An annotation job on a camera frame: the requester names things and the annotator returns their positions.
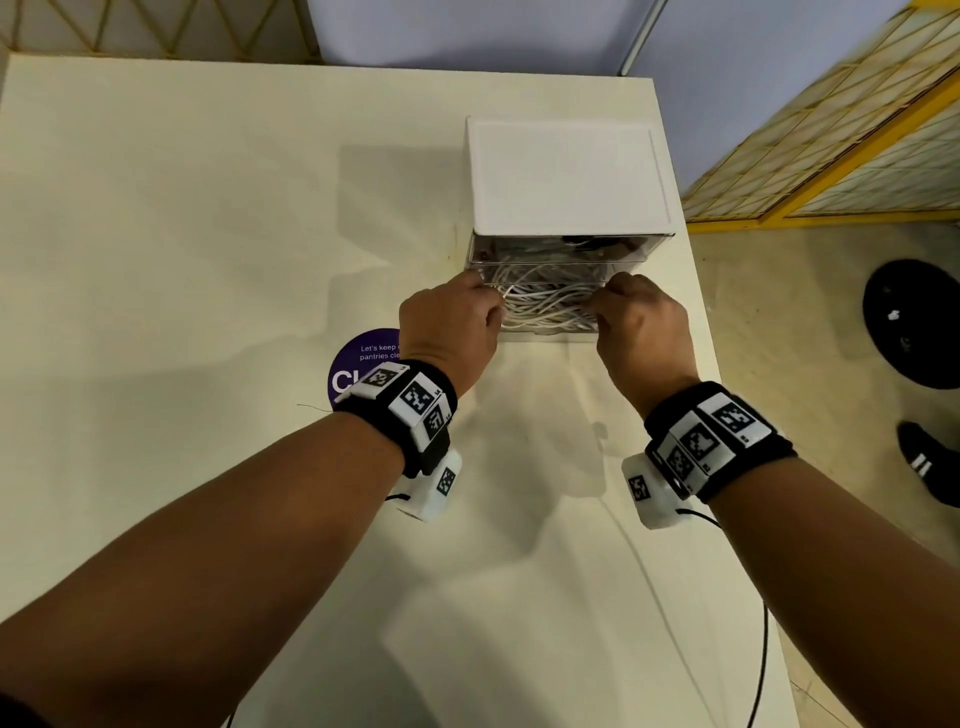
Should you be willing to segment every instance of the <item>white box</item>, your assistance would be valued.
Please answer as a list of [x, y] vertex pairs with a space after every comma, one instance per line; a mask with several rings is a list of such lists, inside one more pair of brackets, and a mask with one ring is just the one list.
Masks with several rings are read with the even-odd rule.
[[[602, 285], [632, 271], [674, 222], [650, 127], [605, 119], [467, 119], [457, 259], [491, 281], [509, 259], [549, 262]], [[569, 238], [598, 241], [582, 252]], [[503, 338], [590, 341], [594, 333], [504, 331]]]

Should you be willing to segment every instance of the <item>purple circular sticker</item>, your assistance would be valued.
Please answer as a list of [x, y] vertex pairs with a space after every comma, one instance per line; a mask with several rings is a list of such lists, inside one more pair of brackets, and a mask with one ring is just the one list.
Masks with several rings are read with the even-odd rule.
[[374, 328], [354, 336], [333, 357], [326, 377], [326, 393], [333, 404], [337, 395], [381, 361], [400, 359], [400, 330]]

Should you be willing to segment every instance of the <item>black shoe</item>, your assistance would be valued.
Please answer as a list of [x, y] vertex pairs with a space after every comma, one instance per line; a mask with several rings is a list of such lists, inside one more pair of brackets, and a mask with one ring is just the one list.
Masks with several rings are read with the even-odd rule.
[[960, 452], [945, 448], [917, 423], [897, 425], [897, 441], [930, 494], [944, 505], [960, 508]]

